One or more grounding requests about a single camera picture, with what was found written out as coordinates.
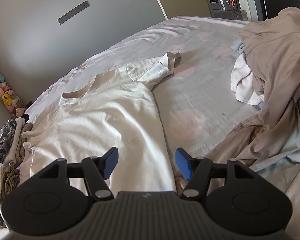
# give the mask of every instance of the white t-shirt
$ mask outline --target white t-shirt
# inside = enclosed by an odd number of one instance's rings
[[[107,181],[111,191],[170,191],[175,181],[151,89],[173,73],[180,54],[130,63],[98,74],[83,89],[64,93],[58,107],[23,133],[33,153],[33,175],[57,158],[68,163],[102,156],[112,146],[119,161]],[[83,181],[72,184],[85,192]]]

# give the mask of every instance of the bed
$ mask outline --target bed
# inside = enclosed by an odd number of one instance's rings
[[[51,85],[27,110],[29,121],[34,128],[38,126],[58,105],[62,93],[81,89],[98,73],[159,57],[167,51],[180,52],[181,62],[173,75],[153,89],[169,158],[176,171],[177,147],[193,157],[204,156],[239,122],[260,110],[237,101],[230,90],[231,70],[239,55],[230,47],[245,24],[216,18],[176,17],[136,33],[89,58]],[[31,175],[31,163],[29,154],[20,167],[21,182]],[[300,171],[286,194],[293,203],[293,216],[286,232],[293,239],[300,239]]]

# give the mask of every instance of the metal screw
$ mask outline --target metal screw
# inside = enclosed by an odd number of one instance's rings
[[[199,196],[199,191],[197,191],[196,189],[186,189],[183,192],[183,195],[186,197],[197,197]]]
[[[109,190],[106,190],[106,189],[97,190],[94,194],[98,198],[107,198],[107,197],[111,196],[111,192]]]

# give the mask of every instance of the doorway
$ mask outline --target doorway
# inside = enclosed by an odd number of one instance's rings
[[[210,0],[215,18],[229,20],[248,20],[247,14],[241,9],[239,0]]]

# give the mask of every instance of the wall socket panel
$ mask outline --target wall socket panel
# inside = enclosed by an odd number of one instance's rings
[[[63,24],[65,21],[69,20],[72,16],[76,15],[78,12],[81,12],[85,8],[89,7],[90,4],[88,1],[83,2],[82,4],[78,5],[76,8],[73,8],[71,11],[68,11],[65,15],[58,19],[60,24]]]

